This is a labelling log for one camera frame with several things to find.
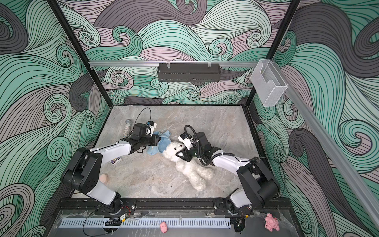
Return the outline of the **light blue teddy hoodie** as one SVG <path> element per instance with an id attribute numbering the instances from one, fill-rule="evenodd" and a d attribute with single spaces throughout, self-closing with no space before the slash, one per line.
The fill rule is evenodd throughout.
<path id="1" fill-rule="evenodd" d="M 165 132 L 155 131 L 154 135 L 158 135 L 161 140 L 158 142 L 157 146 L 149 146 L 147 149 L 147 154 L 150 156 L 156 155 L 158 153 L 163 153 L 166 150 L 167 146 L 171 143 L 170 135 L 171 132 L 169 130 Z"/>

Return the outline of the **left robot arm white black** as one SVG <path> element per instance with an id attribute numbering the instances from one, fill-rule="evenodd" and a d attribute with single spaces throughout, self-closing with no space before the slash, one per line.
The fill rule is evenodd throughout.
<path id="1" fill-rule="evenodd" d="M 109 214 L 120 213 L 123 206 L 120 194 L 100 181 L 101 166 L 122 156 L 142 153 L 148 146 L 157 146 L 161 137 L 154 134 L 156 127 L 151 120 L 146 124 L 137 123 L 129 135 L 113 145 L 77 149 L 62 173 L 61 182 L 100 202 Z"/>

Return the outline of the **white teddy bear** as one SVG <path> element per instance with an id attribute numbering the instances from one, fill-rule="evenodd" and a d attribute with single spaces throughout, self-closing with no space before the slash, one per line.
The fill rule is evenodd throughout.
<path id="1" fill-rule="evenodd" d="M 190 162 L 184 161 L 176 155 L 178 152 L 182 155 L 182 150 L 187 151 L 185 145 L 174 141 L 167 145 L 163 151 L 163 156 L 176 164 L 176 169 L 188 178 L 194 189 L 198 192 L 204 191 L 207 187 L 206 181 L 212 179 L 215 175 L 213 170 L 201 166 L 194 160 Z"/>

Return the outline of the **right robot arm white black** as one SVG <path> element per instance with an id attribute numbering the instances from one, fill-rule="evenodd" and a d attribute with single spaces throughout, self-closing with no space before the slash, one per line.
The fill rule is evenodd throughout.
<path id="1" fill-rule="evenodd" d="M 185 148 L 177 152 L 177 156 L 183 160 L 190 162 L 197 158 L 203 166 L 223 168 L 238 176 L 242 188 L 227 197 L 230 212 L 242 207 L 262 207 L 279 192 L 280 185 L 262 158 L 243 159 L 224 152 L 212 146 L 203 132 L 195 136 L 184 132 L 179 141 Z"/>

